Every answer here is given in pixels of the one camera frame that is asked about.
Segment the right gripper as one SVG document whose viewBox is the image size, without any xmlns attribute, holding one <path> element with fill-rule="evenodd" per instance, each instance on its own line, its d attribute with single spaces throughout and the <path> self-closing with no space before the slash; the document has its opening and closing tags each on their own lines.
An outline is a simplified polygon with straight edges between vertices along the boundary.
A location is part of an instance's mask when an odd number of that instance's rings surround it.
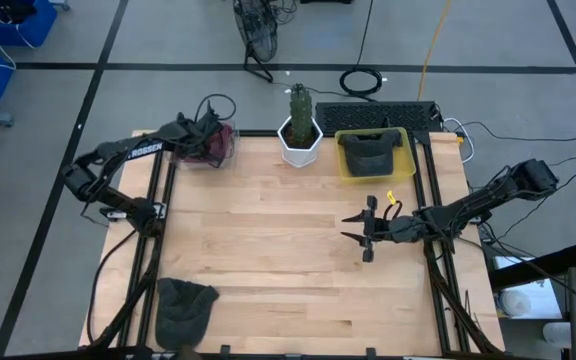
<svg viewBox="0 0 576 360">
<path fill-rule="evenodd" d="M 418 218 L 412 216 L 400 216 L 403 203 L 395 200 L 387 206 L 381 217 L 376 216 L 377 198 L 367 197 L 367 209 L 358 215 L 344 218 L 343 222 L 363 222 L 363 235 L 342 232 L 364 248 L 362 261 L 370 263 L 374 260 L 373 245 L 376 242 L 389 241 L 394 243 L 414 243 L 421 239 L 424 228 Z"/>
</svg>

